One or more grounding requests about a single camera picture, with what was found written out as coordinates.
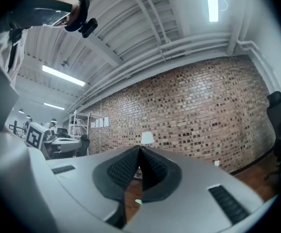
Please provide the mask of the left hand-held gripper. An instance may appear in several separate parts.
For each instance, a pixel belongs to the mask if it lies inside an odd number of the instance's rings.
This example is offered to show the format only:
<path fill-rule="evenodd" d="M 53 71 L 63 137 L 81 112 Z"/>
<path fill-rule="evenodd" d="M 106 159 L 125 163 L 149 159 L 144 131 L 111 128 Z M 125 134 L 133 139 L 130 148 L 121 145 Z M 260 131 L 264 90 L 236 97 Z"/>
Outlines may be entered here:
<path fill-rule="evenodd" d="M 48 131 L 49 131 L 48 128 L 45 128 L 44 126 L 41 126 L 38 123 L 35 122 L 29 123 L 26 132 L 25 143 L 29 147 L 41 150 L 45 133 Z"/>

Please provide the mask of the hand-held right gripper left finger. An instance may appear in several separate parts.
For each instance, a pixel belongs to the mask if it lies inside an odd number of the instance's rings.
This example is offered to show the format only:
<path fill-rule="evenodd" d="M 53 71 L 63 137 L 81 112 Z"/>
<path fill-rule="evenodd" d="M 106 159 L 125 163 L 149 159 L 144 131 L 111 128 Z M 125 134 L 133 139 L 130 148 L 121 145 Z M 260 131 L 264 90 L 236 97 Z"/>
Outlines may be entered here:
<path fill-rule="evenodd" d="M 0 132 L 0 199 L 27 232 L 141 233 L 126 220 L 125 191 L 107 171 L 94 181 L 102 162 L 138 147 L 101 155 L 46 160 L 18 137 Z"/>

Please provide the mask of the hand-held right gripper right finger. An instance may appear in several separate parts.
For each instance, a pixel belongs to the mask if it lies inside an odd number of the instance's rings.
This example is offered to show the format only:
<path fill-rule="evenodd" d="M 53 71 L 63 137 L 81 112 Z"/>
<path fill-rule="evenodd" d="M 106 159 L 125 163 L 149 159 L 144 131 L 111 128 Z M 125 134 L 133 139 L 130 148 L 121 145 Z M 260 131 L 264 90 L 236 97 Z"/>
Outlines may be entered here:
<path fill-rule="evenodd" d="M 182 170 L 182 179 L 166 199 L 143 202 L 123 228 L 126 233 L 253 233 L 277 198 L 263 201 L 248 185 L 203 160 L 150 150 L 176 163 Z M 225 188 L 246 210 L 247 217 L 232 223 L 210 193 L 214 187 Z"/>

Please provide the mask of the white office desk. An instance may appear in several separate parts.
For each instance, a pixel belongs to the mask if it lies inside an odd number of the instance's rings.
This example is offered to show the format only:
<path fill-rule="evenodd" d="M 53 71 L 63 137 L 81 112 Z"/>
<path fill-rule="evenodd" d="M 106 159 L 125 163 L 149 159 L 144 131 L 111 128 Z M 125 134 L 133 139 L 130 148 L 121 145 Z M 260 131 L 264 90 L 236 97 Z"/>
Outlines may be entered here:
<path fill-rule="evenodd" d="M 82 147 L 82 142 L 79 139 L 56 138 L 50 143 L 50 147 L 52 153 L 74 153 Z"/>

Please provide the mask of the long ceiling light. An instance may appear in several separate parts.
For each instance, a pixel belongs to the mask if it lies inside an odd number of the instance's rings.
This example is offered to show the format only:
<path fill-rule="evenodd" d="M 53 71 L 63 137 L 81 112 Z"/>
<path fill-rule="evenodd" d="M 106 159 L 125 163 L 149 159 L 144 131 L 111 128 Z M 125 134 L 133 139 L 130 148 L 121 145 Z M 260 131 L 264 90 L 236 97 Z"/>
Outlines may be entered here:
<path fill-rule="evenodd" d="M 65 110 L 65 108 L 63 108 L 63 107 L 52 105 L 52 104 L 49 104 L 49 103 L 44 103 L 44 105 L 48 106 L 48 107 L 51 107 L 51 108 L 59 109 L 59 110 L 62 110 L 62 111 Z"/>
<path fill-rule="evenodd" d="M 48 66 L 46 66 L 46 65 L 42 65 L 42 71 L 43 71 L 43 72 L 46 72 L 46 73 L 48 73 L 48 74 L 51 74 L 51 75 L 53 75 L 53 76 L 56 76 L 56 77 L 58 77 L 58 78 L 61 78 L 61 79 L 63 79 L 63 80 L 66 80 L 66 81 L 69 81 L 69 82 L 71 82 L 71 83 L 74 83 L 74 84 L 76 84 L 76 85 L 79 85 L 79 86 L 81 86 L 81 87 L 83 87 L 83 86 L 85 85 L 85 82 L 84 82 L 84 81 L 81 81 L 81 80 L 76 79 L 76 78 L 74 78 L 74 77 L 71 77 L 71 76 L 69 76 L 69 75 L 67 75 L 67 74 L 64 74 L 64 73 L 62 73 L 62 72 L 59 72 L 59 71 L 57 71 L 57 70 L 55 70 L 55 69 L 53 69 L 53 68 L 50 68 L 50 67 L 48 67 Z"/>
<path fill-rule="evenodd" d="M 210 22 L 219 21 L 219 7 L 218 0 L 207 0 L 208 3 L 208 13 Z"/>

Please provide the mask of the white metal shelf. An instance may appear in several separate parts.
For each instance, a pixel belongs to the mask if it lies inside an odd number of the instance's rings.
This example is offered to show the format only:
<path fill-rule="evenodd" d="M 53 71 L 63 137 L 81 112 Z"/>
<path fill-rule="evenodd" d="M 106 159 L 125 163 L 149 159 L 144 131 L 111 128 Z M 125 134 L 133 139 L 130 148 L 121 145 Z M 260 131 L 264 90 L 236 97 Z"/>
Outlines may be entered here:
<path fill-rule="evenodd" d="M 82 135 L 88 135 L 89 119 L 88 113 L 80 113 L 77 110 L 69 115 L 68 133 L 72 139 L 80 139 Z"/>

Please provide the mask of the white table lamp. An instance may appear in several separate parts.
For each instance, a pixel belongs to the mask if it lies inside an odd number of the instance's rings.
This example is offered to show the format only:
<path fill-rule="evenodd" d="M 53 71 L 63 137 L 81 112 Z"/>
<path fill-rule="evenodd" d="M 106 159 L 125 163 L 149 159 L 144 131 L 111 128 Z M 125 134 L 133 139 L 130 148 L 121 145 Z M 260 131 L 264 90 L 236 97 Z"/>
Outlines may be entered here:
<path fill-rule="evenodd" d="M 141 136 L 141 145 L 142 146 L 152 146 L 155 143 L 153 138 L 153 133 L 150 131 L 143 132 Z"/>

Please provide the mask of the person's white shirt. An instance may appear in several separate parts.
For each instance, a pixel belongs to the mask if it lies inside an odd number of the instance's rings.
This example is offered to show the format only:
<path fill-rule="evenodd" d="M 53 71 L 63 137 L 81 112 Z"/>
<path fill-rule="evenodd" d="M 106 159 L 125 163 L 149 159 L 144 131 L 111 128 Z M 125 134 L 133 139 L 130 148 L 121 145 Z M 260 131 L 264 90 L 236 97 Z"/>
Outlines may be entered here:
<path fill-rule="evenodd" d="M 8 74 L 11 86 L 24 59 L 24 46 L 29 29 L 16 29 L 8 22 L 0 23 L 0 67 Z"/>

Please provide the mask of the black chest-worn board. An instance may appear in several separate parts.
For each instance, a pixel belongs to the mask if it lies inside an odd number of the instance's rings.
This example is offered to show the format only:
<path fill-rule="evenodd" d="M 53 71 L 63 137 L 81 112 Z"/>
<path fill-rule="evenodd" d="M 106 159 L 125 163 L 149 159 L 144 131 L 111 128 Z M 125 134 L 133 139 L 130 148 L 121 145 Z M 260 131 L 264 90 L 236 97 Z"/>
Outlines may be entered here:
<path fill-rule="evenodd" d="M 31 26 L 53 26 L 70 14 L 71 10 L 36 8 L 30 13 Z"/>

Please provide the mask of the white ceiling pipes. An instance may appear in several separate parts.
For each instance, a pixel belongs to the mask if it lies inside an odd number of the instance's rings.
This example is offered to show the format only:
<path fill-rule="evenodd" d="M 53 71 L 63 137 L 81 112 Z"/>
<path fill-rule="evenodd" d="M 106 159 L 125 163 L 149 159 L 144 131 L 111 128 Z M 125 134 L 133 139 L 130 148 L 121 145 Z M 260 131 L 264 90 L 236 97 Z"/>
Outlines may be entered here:
<path fill-rule="evenodd" d="M 227 44 L 230 38 L 230 32 L 203 33 L 157 46 L 126 61 L 104 75 L 100 80 L 91 85 L 66 112 L 71 113 L 75 109 L 85 108 L 94 97 L 101 95 L 107 89 L 122 82 L 122 80 L 129 76 L 137 75 L 162 63 L 194 52 L 216 48 L 219 44 Z"/>

